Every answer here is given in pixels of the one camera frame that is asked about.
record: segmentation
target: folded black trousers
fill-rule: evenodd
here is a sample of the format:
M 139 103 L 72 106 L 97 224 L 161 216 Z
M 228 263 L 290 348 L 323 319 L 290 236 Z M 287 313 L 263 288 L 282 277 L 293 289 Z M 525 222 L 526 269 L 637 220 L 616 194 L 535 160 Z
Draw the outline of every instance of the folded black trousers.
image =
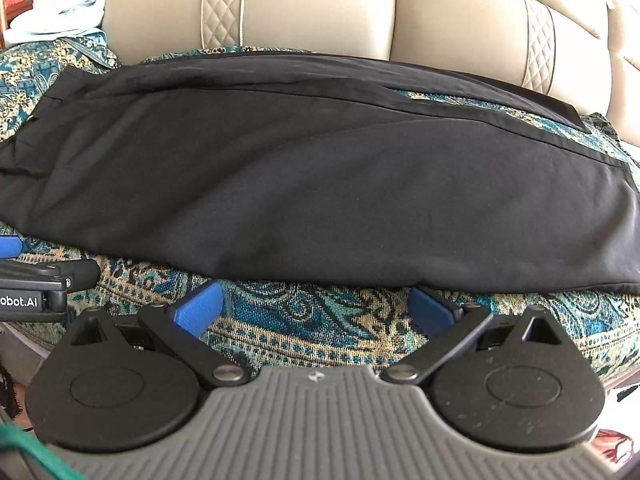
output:
M 486 78 L 299 53 L 67 68 L 0 144 L 0 219 L 206 276 L 640 294 L 626 163 L 467 96 L 584 130 Z

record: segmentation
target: green cable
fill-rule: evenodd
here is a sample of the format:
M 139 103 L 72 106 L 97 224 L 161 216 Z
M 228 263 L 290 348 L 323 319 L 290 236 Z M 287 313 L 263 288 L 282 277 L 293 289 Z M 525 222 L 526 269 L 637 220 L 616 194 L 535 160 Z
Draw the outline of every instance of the green cable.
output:
M 56 480 L 86 480 L 31 435 L 15 426 L 0 424 L 0 449 L 7 448 L 30 454 Z

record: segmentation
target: gray surface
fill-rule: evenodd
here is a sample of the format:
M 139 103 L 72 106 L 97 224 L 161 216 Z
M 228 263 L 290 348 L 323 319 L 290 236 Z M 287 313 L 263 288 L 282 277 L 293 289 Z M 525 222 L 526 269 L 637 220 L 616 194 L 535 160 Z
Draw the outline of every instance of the gray surface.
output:
M 0 425 L 10 423 L 11 417 L 0 406 Z M 52 480 L 39 463 L 17 449 L 0 450 L 0 470 L 11 480 Z
M 0 361 L 14 380 L 28 386 L 45 354 L 46 350 L 0 322 Z
M 214 390 L 172 436 L 112 455 L 56 449 L 91 480 L 598 480 L 588 446 L 525 456 L 479 446 L 449 428 L 415 386 L 369 367 L 271 368 Z

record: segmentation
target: quilted stitching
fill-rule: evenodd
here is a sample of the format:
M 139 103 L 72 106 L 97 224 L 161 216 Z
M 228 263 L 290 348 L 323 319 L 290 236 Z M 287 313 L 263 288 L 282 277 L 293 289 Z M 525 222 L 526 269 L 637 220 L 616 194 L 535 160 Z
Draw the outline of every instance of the quilted stitching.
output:
M 202 46 L 240 44 L 241 0 L 202 0 Z
M 556 34 L 554 20 L 546 5 L 525 0 L 529 17 L 529 54 L 522 86 L 548 94 L 554 74 Z

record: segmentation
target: paisley blanket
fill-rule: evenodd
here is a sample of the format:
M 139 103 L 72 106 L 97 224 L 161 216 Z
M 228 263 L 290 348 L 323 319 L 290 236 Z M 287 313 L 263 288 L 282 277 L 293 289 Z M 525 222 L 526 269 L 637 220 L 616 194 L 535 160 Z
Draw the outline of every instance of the paisley blanket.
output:
M 215 54 L 256 47 L 199 50 L 162 57 Z M 28 43 L 0 54 L 0 139 L 16 134 L 42 94 L 67 65 L 92 73 L 119 66 L 116 56 L 91 40 Z M 600 115 L 583 118 L 589 133 L 538 116 L 477 100 L 402 92 L 461 106 L 498 109 L 538 128 L 573 139 L 630 164 L 640 186 L 640 167 L 624 151 L 613 127 Z M 18 234 L 0 223 L 0 234 Z M 112 314 L 130 314 L 149 301 L 175 301 L 206 278 L 148 262 L 87 254 L 76 248 L 23 237 L 25 262 L 92 257 L 102 275 L 94 290 L 71 295 L 63 324 L 15 324 L 35 342 L 52 348 L 79 311 L 91 304 Z M 203 340 L 256 371 L 263 365 L 371 364 L 380 370 L 421 346 L 426 338 L 412 325 L 405 288 L 349 288 L 305 283 L 222 282 L 225 306 Z M 544 304 L 576 342 L 603 381 L 640 362 L 640 296 L 607 292 L 559 294 L 466 294 L 443 291 L 457 303 L 477 301 L 501 314 Z

